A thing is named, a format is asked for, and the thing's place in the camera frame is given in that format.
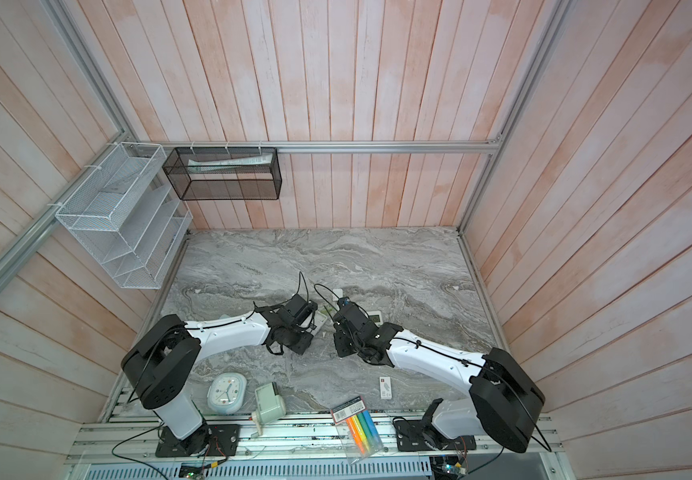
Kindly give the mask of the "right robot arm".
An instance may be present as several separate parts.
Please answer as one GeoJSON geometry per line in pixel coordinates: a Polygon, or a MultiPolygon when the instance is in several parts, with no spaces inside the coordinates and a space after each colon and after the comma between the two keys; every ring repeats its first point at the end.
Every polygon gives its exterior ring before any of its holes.
{"type": "Polygon", "coordinates": [[[435,400],[424,417],[431,432],[447,439],[486,434],[507,450],[527,451],[545,395],[508,351],[453,349],[397,324],[377,325],[346,297],[337,305],[333,321],[339,356],[357,355],[370,365],[421,373],[468,396],[435,400]]]}

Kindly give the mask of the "paper in black basket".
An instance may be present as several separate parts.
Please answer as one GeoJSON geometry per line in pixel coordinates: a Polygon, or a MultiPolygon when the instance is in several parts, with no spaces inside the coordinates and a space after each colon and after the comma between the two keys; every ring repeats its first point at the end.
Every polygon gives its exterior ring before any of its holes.
{"type": "Polygon", "coordinates": [[[274,156],[263,154],[251,157],[227,158],[211,161],[189,160],[190,174],[255,174],[272,166],[274,156]]]}

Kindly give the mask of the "white air conditioner remote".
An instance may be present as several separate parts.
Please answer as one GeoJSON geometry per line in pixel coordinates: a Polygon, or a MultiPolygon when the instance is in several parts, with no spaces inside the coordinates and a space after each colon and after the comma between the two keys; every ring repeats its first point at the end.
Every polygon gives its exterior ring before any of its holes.
{"type": "Polygon", "coordinates": [[[380,326],[383,323],[383,318],[380,311],[369,311],[368,318],[377,326],[380,326]]]}

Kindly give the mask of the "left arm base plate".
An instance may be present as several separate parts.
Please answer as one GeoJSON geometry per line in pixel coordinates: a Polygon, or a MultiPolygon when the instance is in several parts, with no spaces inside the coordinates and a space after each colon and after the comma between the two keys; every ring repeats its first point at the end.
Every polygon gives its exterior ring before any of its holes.
{"type": "Polygon", "coordinates": [[[239,433],[239,424],[204,423],[190,436],[180,440],[169,427],[164,426],[159,434],[155,457],[231,457],[236,454],[239,433]]]}

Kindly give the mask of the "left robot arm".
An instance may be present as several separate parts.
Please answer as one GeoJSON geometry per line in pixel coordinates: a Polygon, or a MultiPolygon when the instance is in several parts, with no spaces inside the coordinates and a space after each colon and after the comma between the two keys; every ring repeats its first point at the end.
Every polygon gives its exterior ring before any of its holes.
{"type": "Polygon", "coordinates": [[[241,347],[277,344],[277,356],[303,354],[313,340],[318,304],[299,294],[283,303],[255,306],[245,314],[210,321],[160,318],[128,351],[121,368],[142,407],[163,422],[179,441],[192,440],[207,427],[184,386],[200,361],[241,347]]]}

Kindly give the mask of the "red white remote control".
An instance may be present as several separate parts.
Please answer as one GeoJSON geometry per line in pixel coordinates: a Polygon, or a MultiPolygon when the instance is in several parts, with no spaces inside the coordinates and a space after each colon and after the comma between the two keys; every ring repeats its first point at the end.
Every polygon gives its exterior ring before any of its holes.
{"type": "Polygon", "coordinates": [[[333,313],[329,306],[320,306],[314,315],[315,328],[312,331],[312,334],[317,336],[323,328],[332,323],[332,317],[333,313]]]}

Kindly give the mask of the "pale green alarm clock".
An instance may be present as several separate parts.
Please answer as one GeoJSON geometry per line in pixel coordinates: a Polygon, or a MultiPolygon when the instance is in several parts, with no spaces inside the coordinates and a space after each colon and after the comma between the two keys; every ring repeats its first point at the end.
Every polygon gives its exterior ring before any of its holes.
{"type": "Polygon", "coordinates": [[[236,413],[244,403],[247,379],[236,372],[219,374],[207,392],[209,408],[219,415],[236,413]]]}

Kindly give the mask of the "pack of coloured markers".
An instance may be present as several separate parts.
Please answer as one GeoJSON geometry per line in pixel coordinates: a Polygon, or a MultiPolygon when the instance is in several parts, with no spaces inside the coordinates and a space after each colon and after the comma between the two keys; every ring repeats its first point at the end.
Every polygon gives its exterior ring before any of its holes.
{"type": "Polygon", "coordinates": [[[362,396],[338,404],[330,413],[350,463],[384,451],[383,441],[362,396]]]}

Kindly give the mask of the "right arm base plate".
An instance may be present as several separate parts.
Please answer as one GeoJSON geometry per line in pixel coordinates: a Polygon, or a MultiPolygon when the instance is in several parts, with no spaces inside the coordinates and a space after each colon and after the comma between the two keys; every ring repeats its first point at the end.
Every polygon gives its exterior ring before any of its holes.
{"type": "Polygon", "coordinates": [[[449,439],[424,420],[408,420],[402,416],[392,418],[397,448],[401,452],[420,452],[431,450],[456,450],[468,452],[476,449],[473,436],[459,436],[449,439]]]}

